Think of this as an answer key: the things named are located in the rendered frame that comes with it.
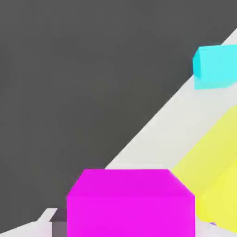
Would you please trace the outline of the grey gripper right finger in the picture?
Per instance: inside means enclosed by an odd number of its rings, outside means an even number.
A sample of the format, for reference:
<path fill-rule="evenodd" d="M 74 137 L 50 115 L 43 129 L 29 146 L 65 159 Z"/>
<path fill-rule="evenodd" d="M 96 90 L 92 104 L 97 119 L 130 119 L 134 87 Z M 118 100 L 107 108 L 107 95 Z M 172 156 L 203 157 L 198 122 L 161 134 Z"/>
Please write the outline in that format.
<path fill-rule="evenodd" d="M 195 237 L 237 237 L 237 233 L 212 225 L 208 222 L 203 222 L 197 216 L 195 217 L 195 221 Z"/>

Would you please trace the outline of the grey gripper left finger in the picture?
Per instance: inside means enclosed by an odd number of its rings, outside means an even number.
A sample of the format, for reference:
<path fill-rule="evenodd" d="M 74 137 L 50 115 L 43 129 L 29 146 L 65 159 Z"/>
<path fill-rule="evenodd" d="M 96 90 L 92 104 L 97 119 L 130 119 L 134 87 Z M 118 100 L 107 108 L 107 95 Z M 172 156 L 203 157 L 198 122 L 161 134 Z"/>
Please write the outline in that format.
<path fill-rule="evenodd" d="M 37 221 L 3 232 L 0 237 L 67 237 L 67 210 L 47 208 Z"/>

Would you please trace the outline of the small magenta cube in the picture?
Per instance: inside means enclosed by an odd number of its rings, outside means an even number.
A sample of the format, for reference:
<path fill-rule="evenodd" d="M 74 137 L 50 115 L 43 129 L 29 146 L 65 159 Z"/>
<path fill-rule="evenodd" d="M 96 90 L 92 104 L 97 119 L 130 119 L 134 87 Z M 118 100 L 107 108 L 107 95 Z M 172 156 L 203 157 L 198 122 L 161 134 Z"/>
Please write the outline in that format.
<path fill-rule="evenodd" d="M 67 195 L 67 237 L 195 237 L 195 196 L 167 169 L 86 169 Z"/>

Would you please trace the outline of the small cyan cube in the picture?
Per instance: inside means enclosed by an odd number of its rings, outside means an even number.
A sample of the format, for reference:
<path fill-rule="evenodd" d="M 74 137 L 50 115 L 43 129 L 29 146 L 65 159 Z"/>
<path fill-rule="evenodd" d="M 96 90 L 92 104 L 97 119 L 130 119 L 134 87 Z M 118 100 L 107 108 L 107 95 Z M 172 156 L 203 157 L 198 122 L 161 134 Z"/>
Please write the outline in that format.
<path fill-rule="evenodd" d="M 226 88 L 237 82 L 237 44 L 200 46 L 193 56 L 195 89 Z"/>

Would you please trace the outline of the large yellow box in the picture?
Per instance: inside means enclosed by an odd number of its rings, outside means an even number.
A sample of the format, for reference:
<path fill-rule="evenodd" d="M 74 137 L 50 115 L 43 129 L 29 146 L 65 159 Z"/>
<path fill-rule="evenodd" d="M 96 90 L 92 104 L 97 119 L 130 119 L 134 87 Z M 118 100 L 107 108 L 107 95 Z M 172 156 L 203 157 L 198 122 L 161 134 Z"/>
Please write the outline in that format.
<path fill-rule="evenodd" d="M 237 234 L 237 105 L 171 171 L 195 195 L 201 221 Z"/>

